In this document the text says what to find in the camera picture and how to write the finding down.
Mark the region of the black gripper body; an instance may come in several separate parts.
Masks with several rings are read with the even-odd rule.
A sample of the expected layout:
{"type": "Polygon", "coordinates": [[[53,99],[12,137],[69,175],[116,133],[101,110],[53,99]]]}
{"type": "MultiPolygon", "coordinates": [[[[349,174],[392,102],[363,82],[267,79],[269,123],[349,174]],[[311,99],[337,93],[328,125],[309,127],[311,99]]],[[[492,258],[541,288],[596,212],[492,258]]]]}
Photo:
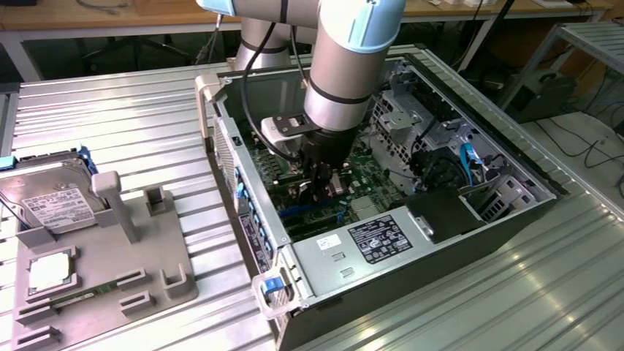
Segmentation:
{"type": "Polygon", "coordinates": [[[317,129],[304,134],[301,145],[303,168],[311,170],[313,166],[327,166],[340,169],[357,136],[357,129],[352,128],[339,132],[317,129]]]}

